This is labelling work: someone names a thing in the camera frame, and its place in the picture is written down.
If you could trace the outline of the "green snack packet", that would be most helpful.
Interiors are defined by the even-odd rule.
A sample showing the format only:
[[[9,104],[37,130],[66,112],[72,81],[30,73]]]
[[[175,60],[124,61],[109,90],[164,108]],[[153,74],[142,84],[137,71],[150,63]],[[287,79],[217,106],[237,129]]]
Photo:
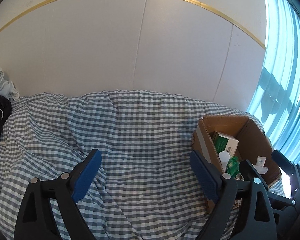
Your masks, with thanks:
[[[231,156],[226,171],[232,178],[239,174],[239,159],[237,156]]]

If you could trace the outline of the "white green medicine box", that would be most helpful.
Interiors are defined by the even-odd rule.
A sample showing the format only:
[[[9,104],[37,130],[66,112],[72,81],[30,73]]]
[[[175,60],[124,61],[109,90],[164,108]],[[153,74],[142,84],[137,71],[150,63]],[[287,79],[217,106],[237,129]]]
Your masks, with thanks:
[[[218,154],[222,151],[226,151],[231,156],[235,155],[239,144],[239,141],[233,136],[217,131],[213,134],[212,141]]]

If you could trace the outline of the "dental floss pick jar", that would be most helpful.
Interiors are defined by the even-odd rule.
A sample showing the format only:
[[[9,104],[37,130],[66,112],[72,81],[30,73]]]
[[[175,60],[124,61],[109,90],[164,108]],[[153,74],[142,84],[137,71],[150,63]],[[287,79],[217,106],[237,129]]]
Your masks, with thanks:
[[[227,165],[230,160],[230,154],[226,151],[222,151],[218,154],[218,156],[221,161],[223,172],[226,172]]]

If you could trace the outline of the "white purple cream tube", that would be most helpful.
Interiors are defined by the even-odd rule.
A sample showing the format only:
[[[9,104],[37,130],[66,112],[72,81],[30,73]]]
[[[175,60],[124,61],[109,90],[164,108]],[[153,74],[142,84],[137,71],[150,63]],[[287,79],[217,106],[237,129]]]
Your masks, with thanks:
[[[266,157],[258,156],[256,165],[254,168],[260,175],[264,175],[268,172],[268,168],[265,167]]]

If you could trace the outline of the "cardboard box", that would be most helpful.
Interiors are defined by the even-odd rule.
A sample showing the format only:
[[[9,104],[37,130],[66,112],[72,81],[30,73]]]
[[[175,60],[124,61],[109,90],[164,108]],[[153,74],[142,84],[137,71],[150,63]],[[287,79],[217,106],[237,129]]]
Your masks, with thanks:
[[[205,115],[199,120],[192,135],[192,148],[199,151],[208,163],[222,172],[219,153],[226,151],[239,161],[248,160],[256,165],[265,158],[267,172],[262,178],[272,186],[281,178],[279,166],[272,160],[273,147],[252,118],[244,115]]]

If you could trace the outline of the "grey checkered cloth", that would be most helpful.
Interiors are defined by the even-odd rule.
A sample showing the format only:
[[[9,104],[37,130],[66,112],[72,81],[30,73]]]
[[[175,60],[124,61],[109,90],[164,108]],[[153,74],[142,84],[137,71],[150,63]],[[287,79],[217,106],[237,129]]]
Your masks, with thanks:
[[[195,239],[208,218],[189,163],[198,121],[243,111],[181,95],[41,93],[12,103],[0,137],[0,231],[12,239],[32,178],[56,179],[92,149],[102,164],[78,209],[96,239]]]

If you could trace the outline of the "blue striped curtain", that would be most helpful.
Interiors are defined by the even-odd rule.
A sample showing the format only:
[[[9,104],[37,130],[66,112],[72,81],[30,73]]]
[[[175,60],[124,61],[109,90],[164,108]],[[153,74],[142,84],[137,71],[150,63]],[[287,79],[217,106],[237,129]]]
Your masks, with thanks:
[[[265,0],[266,54],[248,112],[272,146],[300,164],[300,17],[287,0]]]

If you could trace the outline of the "white clothes pile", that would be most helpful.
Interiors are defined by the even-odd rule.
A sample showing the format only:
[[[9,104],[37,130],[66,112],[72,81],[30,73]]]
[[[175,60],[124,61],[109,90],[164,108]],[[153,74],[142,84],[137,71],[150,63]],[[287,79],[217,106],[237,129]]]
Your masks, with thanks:
[[[20,94],[15,88],[14,83],[10,80],[6,80],[4,77],[4,71],[0,68],[0,95],[4,96],[10,101],[18,100]]]

